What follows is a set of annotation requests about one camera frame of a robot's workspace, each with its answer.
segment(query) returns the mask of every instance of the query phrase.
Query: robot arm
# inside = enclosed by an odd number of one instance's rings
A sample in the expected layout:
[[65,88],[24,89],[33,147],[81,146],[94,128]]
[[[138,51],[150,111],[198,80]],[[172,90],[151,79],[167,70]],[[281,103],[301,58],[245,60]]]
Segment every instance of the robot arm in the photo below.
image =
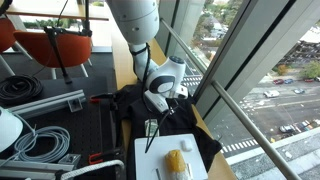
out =
[[[134,72],[143,81],[150,58],[146,42],[159,30],[156,0],[106,0],[113,17],[133,56]],[[185,73],[184,60],[170,56],[158,66],[150,59],[147,68],[146,97],[160,112],[168,109],[166,98],[187,98],[188,90],[181,85]]]

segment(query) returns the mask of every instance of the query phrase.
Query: red chair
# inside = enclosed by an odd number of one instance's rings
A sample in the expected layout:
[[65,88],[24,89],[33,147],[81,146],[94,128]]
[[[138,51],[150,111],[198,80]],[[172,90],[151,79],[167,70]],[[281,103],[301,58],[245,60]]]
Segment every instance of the red chair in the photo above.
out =
[[[52,68],[52,78],[56,79],[55,68],[60,68],[53,47],[46,33],[15,31],[15,39],[41,65]],[[73,34],[60,34],[56,38],[57,48],[63,65],[80,65],[86,77],[88,74],[83,63],[91,55],[91,38]]]
[[[16,39],[13,36],[13,32],[16,29],[14,28],[12,22],[7,18],[0,19],[0,53],[3,53],[10,47],[14,45]],[[10,75],[14,76],[14,72],[7,64],[7,62],[0,55],[0,62],[5,67],[5,69],[9,72]]]

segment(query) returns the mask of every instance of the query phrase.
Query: white tray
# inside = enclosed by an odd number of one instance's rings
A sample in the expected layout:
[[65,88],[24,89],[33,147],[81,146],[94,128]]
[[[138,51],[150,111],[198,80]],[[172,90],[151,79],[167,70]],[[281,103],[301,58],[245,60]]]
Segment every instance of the white tray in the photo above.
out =
[[[185,139],[189,139],[192,144],[192,150],[189,152],[182,150],[182,141]],[[193,134],[156,137],[147,153],[145,153],[146,143],[147,138],[139,138],[134,142],[137,180],[159,180],[156,169],[160,173],[161,180],[169,179],[165,155],[174,149],[181,150],[185,163],[191,164],[193,179],[208,179],[208,174]]]

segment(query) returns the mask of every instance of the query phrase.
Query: car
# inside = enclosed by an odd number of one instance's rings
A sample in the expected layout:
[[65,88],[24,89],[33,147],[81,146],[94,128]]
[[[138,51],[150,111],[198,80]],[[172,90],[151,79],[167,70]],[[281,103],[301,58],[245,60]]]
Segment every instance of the car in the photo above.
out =
[[293,79],[286,79],[286,80],[284,80],[284,83],[291,84],[291,83],[293,83]]
[[273,80],[273,83],[274,84],[283,84],[284,80],[283,79],[276,79],[276,80]]
[[312,125],[313,125],[314,127],[320,126],[320,120],[319,120],[319,119],[314,119],[314,120],[312,121]]
[[264,92],[263,95],[266,98],[274,98],[274,97],[278,97],[280,95],[280,93],[279,93],[279,91],[276,91],[276,90],[270,90],[270,91]]
[[309,131],[310,129],[307,127],[308,124],[306,122],[299,122],[299,123],[295,123],[293,124],[294,126],[296,126],[301,132],[303,131]]
[[290,137],[290,136],[293,136],[293,135],[294,135],[294,133],[286,133],[286,134],[283,134],[283,135],[281,136],[281,139],[285,139],[285,138]]
[[292,125],[280,126],[279,130],[283,133],[293,133],[295,131]]
[[295,90],[293,90],[293,92],[296,93],[296,94],[303,94],[303,93],[305,93],[305,90],[303,90],[303,89],[295,89]]
[[311,78],[306,78],[306,79],[304,79],[304,82],[313,82],[314,80],[313,79],[311,79]]

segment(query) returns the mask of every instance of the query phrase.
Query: street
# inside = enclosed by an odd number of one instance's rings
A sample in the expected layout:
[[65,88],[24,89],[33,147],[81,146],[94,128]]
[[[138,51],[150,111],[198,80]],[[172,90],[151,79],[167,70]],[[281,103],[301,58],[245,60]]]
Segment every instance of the street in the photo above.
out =
[[[304,94],[295,94],[294,89],[302,88]],[[266,98],[263,92],[277,90],[280,96]],[[320,119],[320,83],[295,81],[292,84],[274,85],[271,82],[260,83],[244,99],[239,106],[248,115],[257,128],[270,142],[285,138],[280,132],[283,125],[294,125],[305,120],[312,122]],[[217,123],[211,131],[223,145],[221,152],[230,157],[259,147],[240,120],[230,111],[224,119]],[[295,133],[303,130],[296,128]]]

